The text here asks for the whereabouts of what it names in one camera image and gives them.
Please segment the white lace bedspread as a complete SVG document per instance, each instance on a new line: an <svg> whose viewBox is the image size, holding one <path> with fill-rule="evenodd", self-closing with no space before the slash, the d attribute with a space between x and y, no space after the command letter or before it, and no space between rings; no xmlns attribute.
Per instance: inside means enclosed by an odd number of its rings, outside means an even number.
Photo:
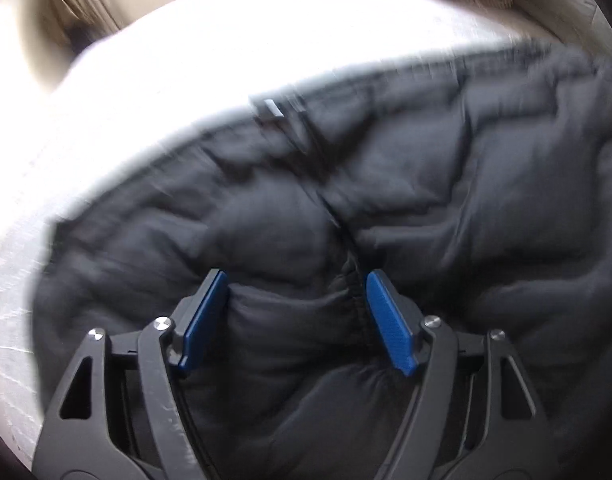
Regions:
<svg viewBox="0 0 612 480"><path fill-rule="evenodd" d="M541 32L443 0L176 0L71 58L39 5L0 0L0 437L24 465L41 426L30 293L52 220L255 96Z"/></svg>

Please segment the black quilted puffer jacket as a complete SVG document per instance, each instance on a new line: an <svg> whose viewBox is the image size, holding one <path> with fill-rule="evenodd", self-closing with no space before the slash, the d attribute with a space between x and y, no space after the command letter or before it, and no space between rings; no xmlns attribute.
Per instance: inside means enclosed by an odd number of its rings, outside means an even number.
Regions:
<svg viewBox="0 0 612 480"><path fill-rule="evenodd" d="M612 60L520 44L300 88L138 167L56 226L33 301L48 402L87 330L146 326L228 274L184 386L225 479L368 479L414 382L364 300L381 269L507 333L565 479L612 479Z"/></svg>

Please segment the grey quilted headboard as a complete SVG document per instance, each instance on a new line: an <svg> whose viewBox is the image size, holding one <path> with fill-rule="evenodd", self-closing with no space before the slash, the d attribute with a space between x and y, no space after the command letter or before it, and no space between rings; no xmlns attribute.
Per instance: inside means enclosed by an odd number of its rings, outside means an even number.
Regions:
<svg viewBox="0 0 612 480"><path fill-rule="evenodd" d="M595 0L513 0L513 3L566 44L612 55L612 26Z"/></svg>

